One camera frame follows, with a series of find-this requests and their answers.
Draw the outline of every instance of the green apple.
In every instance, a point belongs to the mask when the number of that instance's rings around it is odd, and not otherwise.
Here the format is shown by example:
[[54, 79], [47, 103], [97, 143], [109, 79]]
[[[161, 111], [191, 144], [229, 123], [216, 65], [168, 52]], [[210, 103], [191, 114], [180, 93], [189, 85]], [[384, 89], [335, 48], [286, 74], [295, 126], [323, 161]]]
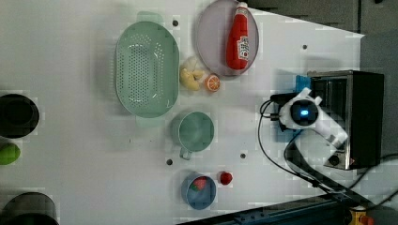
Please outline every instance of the green apple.
[[20, 148], [15, 143], [7, 143], [0, 148], [0, 165], [8, 165], [21, 154]]

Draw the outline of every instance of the microwave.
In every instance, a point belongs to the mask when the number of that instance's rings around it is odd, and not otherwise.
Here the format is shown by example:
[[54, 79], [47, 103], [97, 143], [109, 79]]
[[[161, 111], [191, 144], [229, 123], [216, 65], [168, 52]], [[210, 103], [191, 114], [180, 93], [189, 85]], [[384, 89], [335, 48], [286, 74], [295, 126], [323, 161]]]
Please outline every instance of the microwave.
[[313, 97], [347, 132], [344, 145], [325, 166], [355, 170], [380, 163], [383, 121], [384, 75], [345, 70], [308, 72]]

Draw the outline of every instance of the red bottle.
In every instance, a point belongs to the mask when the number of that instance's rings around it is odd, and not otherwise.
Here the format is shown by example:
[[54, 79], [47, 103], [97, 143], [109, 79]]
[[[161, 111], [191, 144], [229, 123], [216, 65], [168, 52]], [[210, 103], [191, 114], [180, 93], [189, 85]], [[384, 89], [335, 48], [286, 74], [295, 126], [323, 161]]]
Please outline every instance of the red bottle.
[[239, 3], [226, 46], [226, 63], [232, 69], [244, 69], [249, 60], [248, 5]]

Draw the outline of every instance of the green mug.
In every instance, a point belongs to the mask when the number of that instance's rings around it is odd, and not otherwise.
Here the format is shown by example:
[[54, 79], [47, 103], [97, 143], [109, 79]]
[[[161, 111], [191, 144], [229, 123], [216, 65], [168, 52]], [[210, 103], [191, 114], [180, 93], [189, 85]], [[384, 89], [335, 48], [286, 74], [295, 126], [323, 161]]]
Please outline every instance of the green mug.
[[181, 144], [179, 156], [186, 160], [191, 154], [205, 150], [214, 137], [214, 125], [203, 112], [182, 113], [172, 123], [175, 142]]

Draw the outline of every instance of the black pot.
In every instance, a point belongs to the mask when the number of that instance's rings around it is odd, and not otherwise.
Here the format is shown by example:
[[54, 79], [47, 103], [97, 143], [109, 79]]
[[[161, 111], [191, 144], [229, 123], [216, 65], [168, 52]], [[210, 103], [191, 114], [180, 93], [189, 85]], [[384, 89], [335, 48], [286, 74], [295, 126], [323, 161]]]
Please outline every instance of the black pot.
[[58, 225], [54, 202], [37, 192], [28, 192], [9, 201], [0, 225]]
[[17, 94], [0, 97], [0, 136], [10, 139], [30, 134], [38, 125], [38, 107]]

